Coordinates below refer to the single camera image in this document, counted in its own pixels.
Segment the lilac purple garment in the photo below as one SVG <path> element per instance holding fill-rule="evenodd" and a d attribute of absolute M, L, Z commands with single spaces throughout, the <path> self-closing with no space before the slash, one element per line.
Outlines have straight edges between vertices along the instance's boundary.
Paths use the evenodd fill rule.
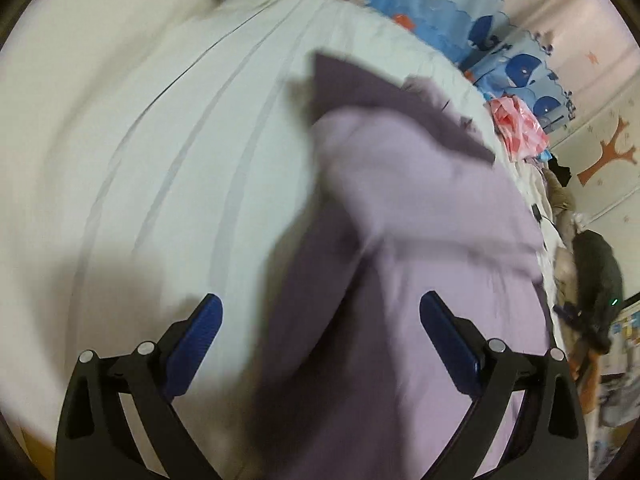
<path fill-rule="evenodd" d="M 480 128 L 430 78 L 317 54 L 324 195 L 262 338 L 253 438 L 269 479 L 417 479 L 468 409 L 421 324 L 455 315 L 541 354 L 540 227 Z"/>

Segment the beige clothes heap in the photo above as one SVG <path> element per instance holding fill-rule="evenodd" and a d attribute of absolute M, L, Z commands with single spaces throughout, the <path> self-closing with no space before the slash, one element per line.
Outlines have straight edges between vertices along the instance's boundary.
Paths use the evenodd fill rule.
<path fill-rule="evenodd" d="M 542 268 L 550 307 L 577 304 L 577 266 L 573 240 L 579 231 L 575 199 L 548 168 L 536 170 L 530 205 L 544 234 Z"/>

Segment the dark grey round device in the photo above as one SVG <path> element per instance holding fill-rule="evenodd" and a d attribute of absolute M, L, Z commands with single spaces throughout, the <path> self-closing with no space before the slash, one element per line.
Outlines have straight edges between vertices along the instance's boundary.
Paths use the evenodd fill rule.
<path fill-rule="evenodd" d="M 589 347 L 607 354 L 612 323 L 624 307 L 623 275 L 613 248 L 597 232 L 585 230 L 572 240 L 577 271 L 577 300 L 553 310 L 570 328 L 580 333 Z"/>

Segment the pink red crumpled cloth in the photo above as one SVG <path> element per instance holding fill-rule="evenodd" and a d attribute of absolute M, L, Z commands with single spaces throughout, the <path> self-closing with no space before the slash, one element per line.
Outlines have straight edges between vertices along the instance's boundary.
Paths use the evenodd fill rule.
<path fill-rule="evenodd" d="M 500 96 L 487 106 L 511 162 L 535 158 L 548 148 L 548 136 L 521 98 Z"/>

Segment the white striped bed sheet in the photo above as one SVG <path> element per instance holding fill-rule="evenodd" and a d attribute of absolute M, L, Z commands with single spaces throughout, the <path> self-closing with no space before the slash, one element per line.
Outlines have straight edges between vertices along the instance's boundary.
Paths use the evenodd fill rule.
<path fill-rule="evenodd" d="M 45 445 L 78 354 L 130 351 L 208 292 L 224 324 L 176 408 L 229 479 L 259 334 L 319 200 L 312 58 L 483 98 L 411 32 L 344 0 L 36 0 L 1 51 L 1 406 Z"/>

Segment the pale pink sheer curtain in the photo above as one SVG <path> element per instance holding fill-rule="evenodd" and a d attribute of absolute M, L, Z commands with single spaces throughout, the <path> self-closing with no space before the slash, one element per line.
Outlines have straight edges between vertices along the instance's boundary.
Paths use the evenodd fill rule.
<path fill-rule="evenodd" d="M 541 34 L 549 66 L 573 93 L 575 129 L 624 90 L 639 70 L 639 47 L 611 0 L 503 0 L 514 25 Z"/>

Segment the blue whale print curtain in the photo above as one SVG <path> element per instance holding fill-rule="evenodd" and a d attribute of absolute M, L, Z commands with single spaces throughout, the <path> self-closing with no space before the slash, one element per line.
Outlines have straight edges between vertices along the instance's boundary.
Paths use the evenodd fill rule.
<path fill-rule="evenodd" d="M 486 100 L 517 96 L 545 132 L 576 116 L 572 92 L 550 67 L 551 41 L 519 28 L 504 0 L 352 0 L 439 50 Z"/>

